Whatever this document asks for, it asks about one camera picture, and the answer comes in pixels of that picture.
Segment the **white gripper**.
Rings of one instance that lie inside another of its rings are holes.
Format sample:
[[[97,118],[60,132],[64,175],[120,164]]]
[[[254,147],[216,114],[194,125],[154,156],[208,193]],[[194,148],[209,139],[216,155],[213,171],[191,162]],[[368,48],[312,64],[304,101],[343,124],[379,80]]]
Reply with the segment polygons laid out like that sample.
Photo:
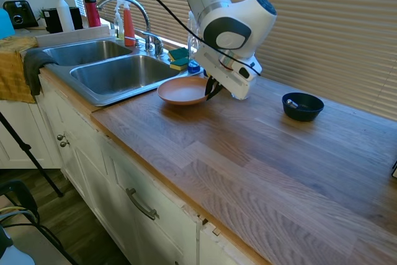
[[[209,77],[205,87],[207,101],[216,96],[223,87],[227,89],[233,97],[246,99],[257,78],[257,59],[238,58],[239,62],[225,57],[208,46],[199,46],[194,59],[205,69]]]

